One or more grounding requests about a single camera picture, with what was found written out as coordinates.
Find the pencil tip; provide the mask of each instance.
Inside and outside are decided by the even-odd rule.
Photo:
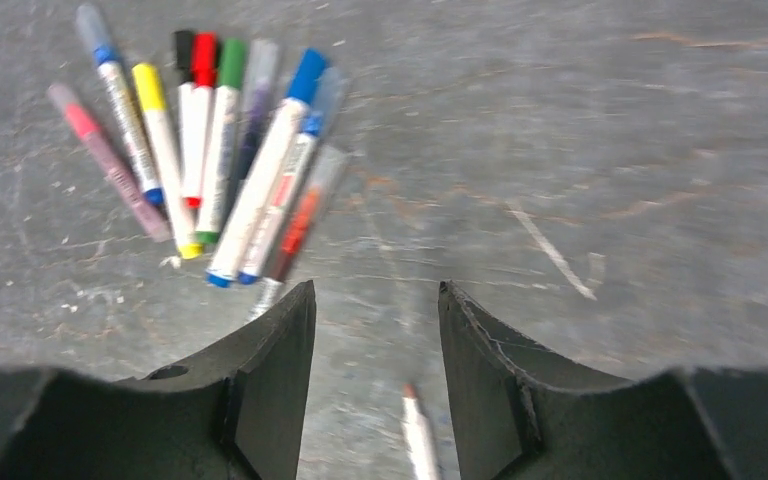
[[[413,388],[413,385],[410,383],[406,383],[404,388],[402,388],[402,392],[405,396],[405,398],[416,398],[416,389]]]

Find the pink marker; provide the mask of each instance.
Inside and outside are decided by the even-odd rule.
[[[116,187],[122,200],[131,207],[148,236],[155,242],[171,239],[166,220],[143,198],[134,176],[113,151],[90,113],[78,102],[75,92],[62,83],[55,83],[48,88],[48,98],[107,174],[108,181]]]

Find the yellow marker cap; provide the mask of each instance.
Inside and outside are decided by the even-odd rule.
[[[178,248],[178,252],[181,254],[181,258],[184,260],[192,260],[201,255],[201,245],[198,243],[182,245]]]
[[[137,85],[137,97],[140,107],[145,110],[166,110],[166,100],[163,98],[163,85],[157,69],[150,63],[137,64],[131,73]]]

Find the paint marker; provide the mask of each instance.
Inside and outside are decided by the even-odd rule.
[[[231,164],[231,174],[228,178],[228,195],[225,201],[225,211],[222,213],[222,225],[228,223],[234,202],[242,190],[243,182],[254,161],[263,132],[269,120],[272,106],[272,90],[278,75],[278,64],[281,60],[281,48],[277,43],[257,39],[252,42],[249,53],[249,64],[246,67],[246,79],[243,82],[243,141],[237,161]]]
[[[277,183],[278,174],[293,138],[299,133],[302,119],[307,115],[317,83],[327,66],[325,57],[308,49],[299,62],[296,76],[281,101],[275,118],[252,165],[252,171],[219,240],[207,270],[207,281],[227,288],[237,275],[237,267],[246,252],[254,230],[263,217],[269,196]]]
[[[196,223],[196,239],[202,244],[216,243],[222,231],[228,177],[237,153],[237,100],[240,98],[245,61],[246,47],[243,42],[229,38],[222,46],[216,104],[213,106],[213,120],[204,159],[202,204]]]
[[[193,42],[192,72],[195,88],[190,103],[191,123],[187,126],[187,139],[182,147],[185,149],[183,194],[188,207],[198,208],[201,205],[213,85],[216,83],[216,35],[199,33]]]
[[[405,416],[402,420],[402,433],[408,447],[408,456],[413,464],[417,480],[440,480],[437,467],[437,454],[434,451],[434,437],[431,424],[419,408],[419,399],[413,385],[407,384],[402,393]]]
[[[187,142],[190,140],[188,132],[192,131],[193,119],[193,90],[196,88],[193,76],[193,43],[195,32],[192,30],[178,30],[172,34],[172,43],[175,47],[175,70],[178,70],[178,143],[179,151],[186,152]]]
[[[343,178],[348,163],[349,156],[331,145],[326,144],[320,148],[319,161],[313,167],[299,197],[293,219],[281,241],[281,248],[275,249],[269,262],[269,273],[264,279],[263,291],[249,313],[249,321],[263,315],[278,301],[278,295],[284,288],[284,282],[293,268],[296,256],[313,226],[319,223],[328,211],[328,204],[337,191],[337,185]]]
[[[166,220],[140,194],[131,171],[113,151],[98,123],[81,105],[75,92],[66,85],[55,83],[48,88],[48,98],[72,127],[78,139],[90,151],[125,204],[131,207],[134,217],[140,222],[146,234],[155,242],[165,242],[172,238]]]
[[[243,268],[238,276],[243,285],[256,282],[266,261],[269,260],[272,245],[279,240],[281,227],[302,186],[319,139],[326,135],[328,127],[337,116],[346,96],[347,86],[348,81],[336,67],[325,70],[322,78],[319,79],[319,89],[311,104],[310,113],[304,121],[302,133],[296,136],[293,146],[287,153],[278,188],[272,195],[263,220],[246,252]]]
[[[178,169],[178,151],[169,125],[169,114],[166,112],[166,100],[163,98],[163,86],[157,69],[148,63],[140,63],[131,73],[137,84],[137,96],[143,109],[151,148],[157,159],[157,169],[160,180],[166,190],[166,211],[172,223],[172,233],[175,235],[175,245],[181,258],[188,260],[201,255],[201,245],[195,241],[195,226],[193,217],[184,205],[181,197],[181,173]]]
[[[134,107],[131,91],[125,81],[119,53],[113,46],[101,12],[94,5],[88,3],[81,5],[78,7],[76,25],[84,47],[92,54],[98,74],[104,80],[104,88],[113,105],[113,112],[122,132],[131,166],[139,180],[140,190],[149,203],[162,205],[163,190],[154,172],[151,151],[140,124],[140,117]]]

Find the yellow marker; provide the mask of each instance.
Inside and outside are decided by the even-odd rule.
[[[178,169],[178,150],[169,127],[169,115],[166,113],[166,101],[163,98],[163,86],[157,69],[148,63],[141,63],[133,68],[134,83],[137,84],[137,97],[143,111],[146,130],[151,149],[157,162],[166,211],[172,224],[175,245],[181,258],[189,260],[201,255],[201,245],[196,242],[195,222],[181,197],[181,172]]]

